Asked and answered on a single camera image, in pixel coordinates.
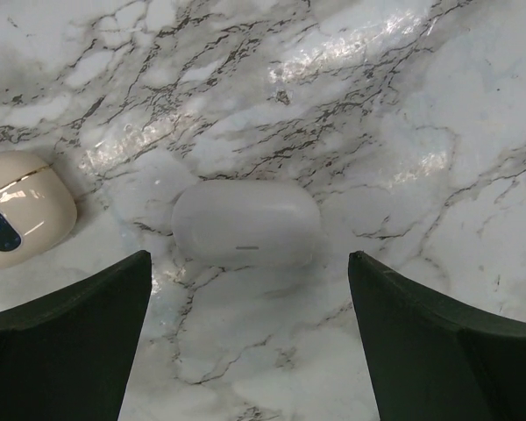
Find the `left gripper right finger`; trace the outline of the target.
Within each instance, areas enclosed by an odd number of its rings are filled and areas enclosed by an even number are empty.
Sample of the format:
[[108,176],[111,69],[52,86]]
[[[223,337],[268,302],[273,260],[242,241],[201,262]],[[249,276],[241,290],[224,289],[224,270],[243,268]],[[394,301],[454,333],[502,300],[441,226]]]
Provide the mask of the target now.
[[348,280],[382,420],[526,420],[526,323],[351,253]]

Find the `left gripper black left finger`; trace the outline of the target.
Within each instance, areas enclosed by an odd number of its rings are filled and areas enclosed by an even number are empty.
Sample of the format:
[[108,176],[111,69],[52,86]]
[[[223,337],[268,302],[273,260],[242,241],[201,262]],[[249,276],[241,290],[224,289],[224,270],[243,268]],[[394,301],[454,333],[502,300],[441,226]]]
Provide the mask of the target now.
[[116,420],[152,291],[138,251],[0,312],[0,420]]

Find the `beige earbud charging case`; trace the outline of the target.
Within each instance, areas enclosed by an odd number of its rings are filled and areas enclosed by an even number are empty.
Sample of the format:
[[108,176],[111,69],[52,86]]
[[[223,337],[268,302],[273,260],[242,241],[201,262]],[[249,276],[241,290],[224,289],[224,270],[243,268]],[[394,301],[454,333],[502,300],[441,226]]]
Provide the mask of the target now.
[[76,219],[75,200],[43,159],[24,151],[0,153],[0,269],[51,249]]

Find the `white earbud charging case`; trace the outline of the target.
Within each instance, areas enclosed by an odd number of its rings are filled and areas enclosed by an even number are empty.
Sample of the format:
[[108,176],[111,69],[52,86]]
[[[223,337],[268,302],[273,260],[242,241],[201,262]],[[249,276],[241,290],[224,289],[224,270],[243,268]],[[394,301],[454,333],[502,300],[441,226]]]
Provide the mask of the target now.
[[182,254],[224,268],[303,266],[322,233],[306,190],[261,180],[210,180],[183,190],[171,228]]

